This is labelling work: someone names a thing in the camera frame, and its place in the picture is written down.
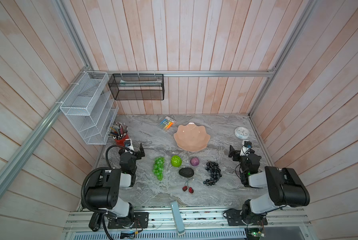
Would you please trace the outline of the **green grape bunch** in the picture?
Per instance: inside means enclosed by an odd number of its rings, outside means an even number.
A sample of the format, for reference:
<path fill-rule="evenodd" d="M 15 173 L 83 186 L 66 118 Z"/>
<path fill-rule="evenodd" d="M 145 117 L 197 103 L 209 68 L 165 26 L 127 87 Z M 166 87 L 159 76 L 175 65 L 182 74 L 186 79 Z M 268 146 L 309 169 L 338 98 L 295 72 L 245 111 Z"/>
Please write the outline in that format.
<path fill-rule="evenodd" d="M 163 180 L 163 171 L 165 166 L 165 158 L 164 157 L 158 157 L 154 161 L 153 165 L 153 174 L 156 176 L 156 178 L 159 181 Z"/>

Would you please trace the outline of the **black grape bunch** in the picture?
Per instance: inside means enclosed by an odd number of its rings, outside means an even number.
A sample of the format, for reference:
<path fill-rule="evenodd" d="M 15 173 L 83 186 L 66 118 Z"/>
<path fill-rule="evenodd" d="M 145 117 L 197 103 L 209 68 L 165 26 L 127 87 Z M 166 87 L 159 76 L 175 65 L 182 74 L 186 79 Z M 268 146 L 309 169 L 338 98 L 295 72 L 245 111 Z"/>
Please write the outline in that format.
<path fill-rule="evenodd" d="M 206 186 L 214 186 L 222 177 L 221 169 L 217 162 L 207 162 L 205 170 L 209 174 L 209 178 L 203 181 Z"/>

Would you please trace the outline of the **green striped melon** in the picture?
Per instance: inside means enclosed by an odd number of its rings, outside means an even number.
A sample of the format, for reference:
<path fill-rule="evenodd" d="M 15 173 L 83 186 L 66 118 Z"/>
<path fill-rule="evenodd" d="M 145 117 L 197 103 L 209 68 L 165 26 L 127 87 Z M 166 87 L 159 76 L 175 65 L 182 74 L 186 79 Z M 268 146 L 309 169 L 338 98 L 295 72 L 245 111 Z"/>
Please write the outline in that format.
<path fill-rule="evenodd" d="M 179 157 L 179 156 L 177 156 L 177 155 L 172 156 L 172 158 L 171 158 L 171 165 L 172 165 L 173 167 L 179 168 L 179 167 L 182 165 L 182 159 L 181 159 L 181 157 Z"/>

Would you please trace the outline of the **purple fig fruit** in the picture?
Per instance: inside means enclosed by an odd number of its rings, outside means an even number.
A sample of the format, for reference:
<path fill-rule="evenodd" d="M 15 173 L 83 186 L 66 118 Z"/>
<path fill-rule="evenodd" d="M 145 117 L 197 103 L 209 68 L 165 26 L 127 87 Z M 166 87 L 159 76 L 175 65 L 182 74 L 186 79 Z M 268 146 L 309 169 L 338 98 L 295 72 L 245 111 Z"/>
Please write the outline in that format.
<path fill-rule="evenodd" d="M 198 157 L 193 157 L 190 160 L 190 164 L 194 167 L 197 167 L 200 164 L 200 159 Z"/>

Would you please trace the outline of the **dark avocado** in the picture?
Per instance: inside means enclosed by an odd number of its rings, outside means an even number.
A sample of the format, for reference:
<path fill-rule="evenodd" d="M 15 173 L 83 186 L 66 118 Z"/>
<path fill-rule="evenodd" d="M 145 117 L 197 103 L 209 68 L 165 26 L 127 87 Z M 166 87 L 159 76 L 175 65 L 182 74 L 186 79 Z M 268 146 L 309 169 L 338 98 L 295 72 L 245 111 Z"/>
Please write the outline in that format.
<path fill-rule="evenodd" d="M 185 178 L 191 178 L 194 176 L 194 174 L 195 174 L 194 170 L 189 167 L 181 168 L 179 170 L 179 175 Z"/>

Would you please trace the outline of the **red cherry pair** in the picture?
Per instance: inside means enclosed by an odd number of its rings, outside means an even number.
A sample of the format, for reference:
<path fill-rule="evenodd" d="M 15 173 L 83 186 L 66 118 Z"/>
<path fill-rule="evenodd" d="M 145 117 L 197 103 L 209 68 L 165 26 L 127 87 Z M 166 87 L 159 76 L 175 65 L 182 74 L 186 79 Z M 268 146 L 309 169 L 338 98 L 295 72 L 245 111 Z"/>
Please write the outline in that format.
<path fill-rule="evenodd" d="M 182 187 L 183 192 L 188 191 L 190 194 L 194 193 L 194 189 L 192 187 L 189 186 L 189 180 L 187 180 L 184 184 L 184 186 Z"/>

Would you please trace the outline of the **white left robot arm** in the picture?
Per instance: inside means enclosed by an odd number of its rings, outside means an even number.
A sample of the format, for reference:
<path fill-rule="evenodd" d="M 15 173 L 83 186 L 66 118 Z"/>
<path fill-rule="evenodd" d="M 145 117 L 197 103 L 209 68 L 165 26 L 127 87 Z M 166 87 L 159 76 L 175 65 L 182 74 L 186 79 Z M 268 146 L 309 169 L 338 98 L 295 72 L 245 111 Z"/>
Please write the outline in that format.
<path fill-rule="evenodd" d="M 119 148 L 120 168 L 113 168 L 108 153 L 113 148 Z M 117 220 L 121 225 L 128 226 L 134 222 L 134 209 L 131 203 L 123 201 L 120 188 L 133 187 L 136 181 L 137 160 L 145 156 L 143 145 L 135 151 L 131 141 L 127 140 L 125 146 L 111 145 L 107 148 L 105 159 L 107 167 L 92 170 L 84 179 L 81 187 L 82 207 L 89 211 Z"/>

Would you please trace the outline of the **red pencil cup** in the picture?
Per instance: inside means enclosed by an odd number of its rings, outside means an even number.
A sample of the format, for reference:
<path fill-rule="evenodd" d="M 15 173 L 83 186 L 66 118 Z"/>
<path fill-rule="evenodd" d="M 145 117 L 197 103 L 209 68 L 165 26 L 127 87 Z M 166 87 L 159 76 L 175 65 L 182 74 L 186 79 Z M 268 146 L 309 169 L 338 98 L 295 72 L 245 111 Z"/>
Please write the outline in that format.
<path fill-rule="evenodd" d="M 129 139 L 128 134 L 123 135 L 120 139 L 115 139 L 115 145 L 124 147 L 126 139 Z"/>

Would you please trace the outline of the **white round timer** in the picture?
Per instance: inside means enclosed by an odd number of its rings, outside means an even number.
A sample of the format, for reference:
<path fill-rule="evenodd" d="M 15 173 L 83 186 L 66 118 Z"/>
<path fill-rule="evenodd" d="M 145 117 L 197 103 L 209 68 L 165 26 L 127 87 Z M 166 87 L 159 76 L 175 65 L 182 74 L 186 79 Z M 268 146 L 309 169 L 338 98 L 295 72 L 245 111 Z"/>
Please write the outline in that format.
<path fill-rule="evenodd" d="M 247 140 L 250 136 L 250 131 L 245 127 L 237 127 L 234 130 L 234 134 L 237 138 L 241 140 Z"/>

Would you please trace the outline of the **highlighter marker pack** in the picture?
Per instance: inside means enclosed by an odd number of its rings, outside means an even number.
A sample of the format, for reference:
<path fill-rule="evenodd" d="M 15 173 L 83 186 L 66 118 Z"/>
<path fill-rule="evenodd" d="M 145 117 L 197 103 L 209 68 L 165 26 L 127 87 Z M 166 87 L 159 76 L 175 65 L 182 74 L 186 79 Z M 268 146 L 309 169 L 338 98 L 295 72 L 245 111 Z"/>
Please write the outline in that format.
<path fill-rule="evenodd" d="M 159 128 L 163 131 L 168 131 L 177 121 L 169 116 L 166 116 L 160 123 Z"/>

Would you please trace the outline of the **white mesh shelf organizer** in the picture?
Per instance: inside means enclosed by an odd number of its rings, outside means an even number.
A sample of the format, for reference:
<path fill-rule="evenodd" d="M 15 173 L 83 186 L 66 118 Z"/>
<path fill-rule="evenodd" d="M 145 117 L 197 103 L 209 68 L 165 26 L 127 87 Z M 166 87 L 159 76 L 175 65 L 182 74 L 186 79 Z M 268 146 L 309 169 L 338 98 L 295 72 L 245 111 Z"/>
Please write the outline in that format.
<path fill-rule="evenodd" d="M 119 108 L 105 87 L 106 72 L 80 73 L 61 103 L 60 109 L 87 145 L 105 145 L 110 125 Z"/>

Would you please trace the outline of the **black stapler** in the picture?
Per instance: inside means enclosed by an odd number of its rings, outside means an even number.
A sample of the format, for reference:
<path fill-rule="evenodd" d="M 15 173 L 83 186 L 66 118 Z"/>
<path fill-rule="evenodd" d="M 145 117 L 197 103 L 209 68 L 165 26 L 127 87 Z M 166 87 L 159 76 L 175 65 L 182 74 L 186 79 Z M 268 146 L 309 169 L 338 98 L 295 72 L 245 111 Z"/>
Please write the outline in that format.
<path fill-rule="evenodd" d="M 91 216 L 90 222 L 89 222 L 89 228 L 93 232 L 97 232 L 102 224 L 103 214 L 94 212 Z"/>

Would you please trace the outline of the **green circuit board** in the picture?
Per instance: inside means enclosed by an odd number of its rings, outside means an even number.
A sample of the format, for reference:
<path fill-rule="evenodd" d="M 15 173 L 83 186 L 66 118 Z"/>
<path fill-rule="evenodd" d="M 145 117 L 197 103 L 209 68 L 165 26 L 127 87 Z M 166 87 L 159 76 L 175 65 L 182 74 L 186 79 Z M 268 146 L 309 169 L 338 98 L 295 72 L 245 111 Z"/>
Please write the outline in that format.
<path fill-rule="evenodd" d="M 260 240 L 262 237 L 264 237 L 265 234 L 262 233 L 258 228 L 248 228 L 246 229 L 246 237 L 247 240 Z"/>

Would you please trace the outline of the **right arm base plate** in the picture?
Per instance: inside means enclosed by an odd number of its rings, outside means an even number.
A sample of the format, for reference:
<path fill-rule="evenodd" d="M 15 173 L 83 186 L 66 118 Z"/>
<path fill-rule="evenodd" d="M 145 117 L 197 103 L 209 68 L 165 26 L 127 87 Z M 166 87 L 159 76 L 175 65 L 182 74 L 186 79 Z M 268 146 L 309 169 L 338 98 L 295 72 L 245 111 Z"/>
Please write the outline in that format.
<path fill-rule="evenodd" d="M 247 214 L 244 210 L 228 209 L 223 217 L 227 219 L 229 226 L 266 226 L 268 221 L 265 215 Z"/>

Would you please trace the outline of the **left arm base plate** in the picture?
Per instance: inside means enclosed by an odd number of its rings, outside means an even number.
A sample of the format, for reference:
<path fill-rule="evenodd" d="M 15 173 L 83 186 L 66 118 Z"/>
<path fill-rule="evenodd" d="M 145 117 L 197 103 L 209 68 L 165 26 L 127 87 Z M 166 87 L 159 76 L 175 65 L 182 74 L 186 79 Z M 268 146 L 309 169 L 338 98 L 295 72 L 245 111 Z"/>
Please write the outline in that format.
<path fill-rule="evenodd" d="M 131 229 L 139 228 L 146 229 L 149 223 L 149 213 L 148 212 L 136 212 L 132 215 L 129 214 L 125 218 L 117 218 L 115 220 L 109 220 L 108 228 L 109 229 Z"/>

